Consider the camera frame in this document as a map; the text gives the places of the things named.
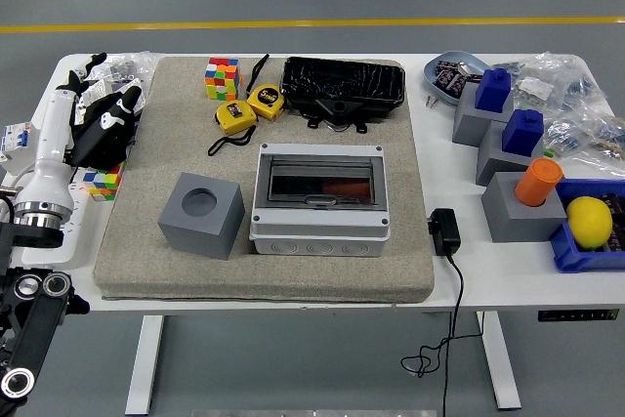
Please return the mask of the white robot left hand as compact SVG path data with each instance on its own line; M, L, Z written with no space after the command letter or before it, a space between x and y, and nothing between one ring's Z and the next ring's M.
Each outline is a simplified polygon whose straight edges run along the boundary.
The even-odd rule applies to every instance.
M37 219L64 224L73 211L68 185L77 167L109 170L126 159L135 134L135 107L142 88L108 94L90 104L83 123L73 123L86 79L104 63L105 53L93 55L71 70L65 83L50 95L35 153L34 175L15 199L16 216L23 225Z

